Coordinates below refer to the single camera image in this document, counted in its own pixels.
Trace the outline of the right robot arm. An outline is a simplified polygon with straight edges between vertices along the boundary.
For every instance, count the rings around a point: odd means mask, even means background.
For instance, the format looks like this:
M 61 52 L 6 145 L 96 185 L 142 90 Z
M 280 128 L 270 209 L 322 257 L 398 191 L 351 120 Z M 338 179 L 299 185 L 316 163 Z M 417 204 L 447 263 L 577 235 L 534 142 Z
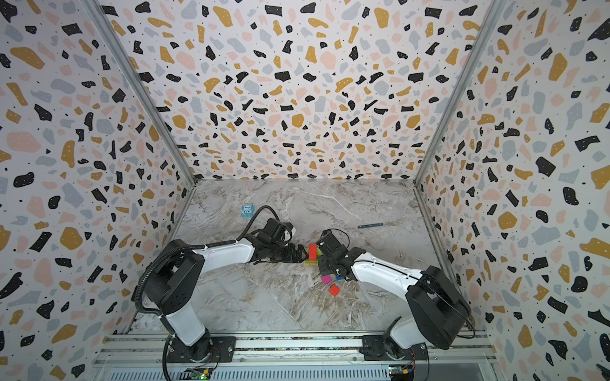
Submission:
M 319 244 L 318 249 L 322 275 L 372 284 L 408 304 L 411 317 L 396 318 L 381 335 L 382 356 L 401 360 L 421 344 L 448 350 L 469 322 L 470 306 L 440 268 L 404 268 L 343 245 Z

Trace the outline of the red arch block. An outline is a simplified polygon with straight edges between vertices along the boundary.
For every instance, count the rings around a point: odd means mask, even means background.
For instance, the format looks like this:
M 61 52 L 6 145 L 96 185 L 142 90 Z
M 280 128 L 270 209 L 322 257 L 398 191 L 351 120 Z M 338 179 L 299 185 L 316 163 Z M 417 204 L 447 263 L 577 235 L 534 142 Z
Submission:
M 316 262 L 318 260 L 318 249 L 316 244 L 309 244 L 308 260 Z

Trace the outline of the small red cube block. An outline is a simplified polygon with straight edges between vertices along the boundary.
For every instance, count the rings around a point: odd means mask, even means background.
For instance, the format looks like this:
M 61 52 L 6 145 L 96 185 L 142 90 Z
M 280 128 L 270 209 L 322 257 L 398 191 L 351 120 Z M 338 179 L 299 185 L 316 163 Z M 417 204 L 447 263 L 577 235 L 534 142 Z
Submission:
M 336 285 L 332 285 L 332 286 L 330 287 L 330 289 L 329 289 L 329 292 L 330 292 L 330 293 L 331 293 L 331 294 L 332 294 L 334 297 L 336 297 L 336 296 L 339 294 L 339 292 L 340 292 L 340 288 L 339 288 L 338 286 L 336 286 Z

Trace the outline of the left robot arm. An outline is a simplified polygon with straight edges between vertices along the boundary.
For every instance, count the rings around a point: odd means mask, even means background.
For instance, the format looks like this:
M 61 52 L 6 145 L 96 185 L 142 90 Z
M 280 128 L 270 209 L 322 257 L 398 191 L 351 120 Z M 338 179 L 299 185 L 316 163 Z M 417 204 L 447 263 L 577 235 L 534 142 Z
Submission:
M 246 236 L 198 245 L 174 240 L 141 275 L 133 301 L 138 313 L 160 319 L 176 357 L 203 362 L 215 351 L 211 333 L 197 311 L 202 277 L 236 264 L 299 264 L 307 258 L 303 245 L 281 239 Z

